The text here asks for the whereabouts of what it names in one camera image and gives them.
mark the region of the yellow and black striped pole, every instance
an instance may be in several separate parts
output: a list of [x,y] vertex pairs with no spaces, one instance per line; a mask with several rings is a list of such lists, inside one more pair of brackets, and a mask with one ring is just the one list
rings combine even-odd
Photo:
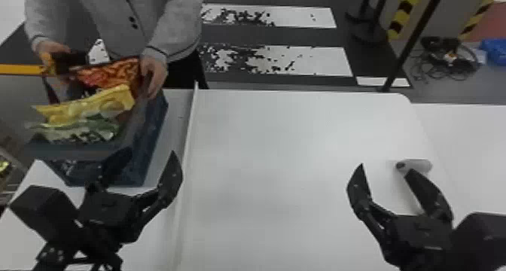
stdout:
[[481,2],[478,11],[473,15],[473,17],[468,21],[465,25],[464,30],[459,35],[460,40],[465,40],[471,32],[473,32],[474,28],[478,25],[480,20],[483,18],[485,13],[490,9],[495,0],[483,0]]
[[410,21],[410,15],[420,0],[402,0],[388,30],[389,39],[399,39],[402,29]]

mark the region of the small white object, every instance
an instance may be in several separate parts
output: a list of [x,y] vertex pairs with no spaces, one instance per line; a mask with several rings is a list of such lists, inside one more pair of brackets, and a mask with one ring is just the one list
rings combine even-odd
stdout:
[[395,164],[395,168],[404,174],[414,169],[425,175],[432,170],[432,163],[427,159],[405,159]]

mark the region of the person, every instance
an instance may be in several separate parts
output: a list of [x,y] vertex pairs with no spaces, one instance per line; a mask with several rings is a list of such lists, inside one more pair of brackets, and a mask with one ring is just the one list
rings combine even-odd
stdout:
[[[162,86],[207,88],[196,51],[203,0],[78,0],[90,13],[112,58],[140,54],[142,75],[153,73],[148,95]],[[64,44],[70,0],[25,0],[32,49],[70,52]]]

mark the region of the snack bag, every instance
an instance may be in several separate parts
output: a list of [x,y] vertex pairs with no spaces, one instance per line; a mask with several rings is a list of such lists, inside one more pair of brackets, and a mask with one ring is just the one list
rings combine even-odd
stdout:
[[89,87],[103,89],[126,84],[137,97],[141,84],[139,58],[129,57],[106,64],[82,66],[75,70],[75,77]]

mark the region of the blue basket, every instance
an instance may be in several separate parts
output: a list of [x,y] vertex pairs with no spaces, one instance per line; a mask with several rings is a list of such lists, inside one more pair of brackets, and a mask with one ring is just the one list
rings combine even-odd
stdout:
[[480,49],[486,51],[489,60],[497,65],[506,65],[506,39],[486,39]]

